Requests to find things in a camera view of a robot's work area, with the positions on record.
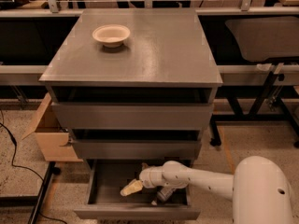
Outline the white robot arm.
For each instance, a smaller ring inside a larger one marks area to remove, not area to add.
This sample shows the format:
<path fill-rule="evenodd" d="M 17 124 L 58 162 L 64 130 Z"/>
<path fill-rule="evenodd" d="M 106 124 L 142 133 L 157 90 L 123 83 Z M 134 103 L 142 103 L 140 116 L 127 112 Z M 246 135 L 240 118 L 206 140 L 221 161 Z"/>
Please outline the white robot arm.
<path fill-rule="evenodd" d="M 189 185 L 230 200 L 234 224 L 293 224 L 290 182 L 274 162 L 260 156 L 245 158 L 232 175 L 193 169 L 177 161 L 161 166 L 145 164 L 139 178 L 125 186 L 121 195 Z"/>

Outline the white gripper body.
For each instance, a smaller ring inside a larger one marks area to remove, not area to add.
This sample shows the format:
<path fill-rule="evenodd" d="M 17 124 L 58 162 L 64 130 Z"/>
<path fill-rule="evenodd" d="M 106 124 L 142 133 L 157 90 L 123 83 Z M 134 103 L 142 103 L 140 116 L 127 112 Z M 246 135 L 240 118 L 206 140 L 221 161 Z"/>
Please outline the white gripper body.
<path fill-rule="evenodd" d="M 143 187 L 146 189 L 153 189 L 164 184 L 163 168 L 151 166 L 141 171 L 139 175 Z"/>

